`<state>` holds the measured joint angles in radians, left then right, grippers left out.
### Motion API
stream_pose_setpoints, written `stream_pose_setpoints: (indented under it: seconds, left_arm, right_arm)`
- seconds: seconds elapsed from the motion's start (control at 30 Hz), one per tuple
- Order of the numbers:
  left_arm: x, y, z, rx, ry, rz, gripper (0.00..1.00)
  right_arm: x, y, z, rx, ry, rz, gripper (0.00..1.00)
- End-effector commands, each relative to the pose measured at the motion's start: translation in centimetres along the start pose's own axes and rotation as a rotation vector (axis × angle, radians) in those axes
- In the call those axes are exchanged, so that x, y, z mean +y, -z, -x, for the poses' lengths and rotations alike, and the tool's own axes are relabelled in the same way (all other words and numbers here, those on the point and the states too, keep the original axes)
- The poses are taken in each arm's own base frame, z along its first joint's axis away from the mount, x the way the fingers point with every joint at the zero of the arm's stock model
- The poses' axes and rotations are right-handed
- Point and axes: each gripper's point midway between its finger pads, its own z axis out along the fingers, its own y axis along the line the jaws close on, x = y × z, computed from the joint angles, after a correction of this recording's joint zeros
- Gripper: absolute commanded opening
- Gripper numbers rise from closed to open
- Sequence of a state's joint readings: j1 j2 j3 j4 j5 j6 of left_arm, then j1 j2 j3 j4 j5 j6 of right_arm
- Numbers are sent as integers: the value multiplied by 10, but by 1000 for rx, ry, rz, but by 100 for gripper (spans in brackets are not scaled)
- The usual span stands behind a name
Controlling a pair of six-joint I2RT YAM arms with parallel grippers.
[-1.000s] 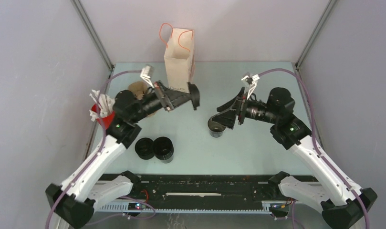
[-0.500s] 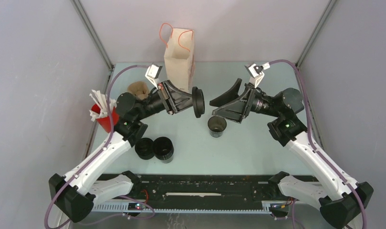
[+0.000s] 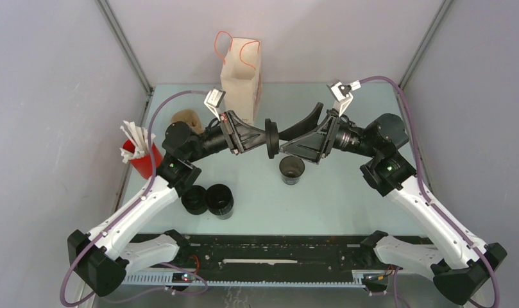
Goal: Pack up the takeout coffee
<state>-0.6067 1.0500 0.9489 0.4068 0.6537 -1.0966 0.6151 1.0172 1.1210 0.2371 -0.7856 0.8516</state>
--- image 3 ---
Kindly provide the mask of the black cup lid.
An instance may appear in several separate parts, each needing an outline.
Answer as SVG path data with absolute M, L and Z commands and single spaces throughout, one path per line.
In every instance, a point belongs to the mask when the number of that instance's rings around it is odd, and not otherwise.
M 268 158 L 274 159 L 279 154 L 279 134 L 276 122 L 265 119 L 265 138 Z

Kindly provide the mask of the black takeout cup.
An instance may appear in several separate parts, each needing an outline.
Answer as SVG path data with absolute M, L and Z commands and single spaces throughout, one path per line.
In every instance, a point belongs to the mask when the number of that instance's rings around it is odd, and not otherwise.
M 300 158 L 287 156 L 280 161 L 279 170 L 285 184 L 295 185 L 305 172 L 305 164 Z

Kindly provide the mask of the black cup stack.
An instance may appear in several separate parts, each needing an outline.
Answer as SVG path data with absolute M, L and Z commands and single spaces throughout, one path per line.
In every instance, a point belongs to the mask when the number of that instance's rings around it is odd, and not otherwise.
M 230 188 L 224 184 L 214 184 L 205 192 L 205 203 L 209 212 L 221 220 L 233 214 L 234 197 Z

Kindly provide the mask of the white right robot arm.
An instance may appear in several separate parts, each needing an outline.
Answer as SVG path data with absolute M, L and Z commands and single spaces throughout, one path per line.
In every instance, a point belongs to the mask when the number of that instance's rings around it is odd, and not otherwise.
M 279 133 L 280 152 L 317 164 L 332 150 L 362 155 L 360 168 L 367 184 L 399 205 L 425 232 L 433 248 L 406 243 L 383 231 L 362 242 L 361 262 L 368 268 L 391 264 L 431 280 L 448 300 L 464 305 L 491 280 L 506 258 L 499 243 L 485 243 L 435 200 L 416 169 L 399 152 L 409 138 L 403 120 L 382 114 L 367 127 L 318 103 L 303 120 Z

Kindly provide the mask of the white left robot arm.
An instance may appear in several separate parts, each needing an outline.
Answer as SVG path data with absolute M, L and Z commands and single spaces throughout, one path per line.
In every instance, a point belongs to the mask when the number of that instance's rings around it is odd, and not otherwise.
M 98 226 L 88 232 L 75 230 L 68 236 L 70 268 L 60 291 L 64 306 L 71 306 L 65 299 L 71 273 L 77 274 L 93 295 L 104 297 L 130 273 L 163 262 L 178 268 L 188 263 L 190 250 L 178 232 L 170 231 L 144 244 L 131 240 L 162 209 L 191 189 L 201 173 L 195 161 L 225 149 L 236 154 L 253 150 L 266 143 L 270 132 L 242 122 L 233 111 L 223 112 L 217 121 L 218 125 L 202 134 L 181 121 L 170 124 L 162 143 L 166 154 L 154 164 L 146 185 Z

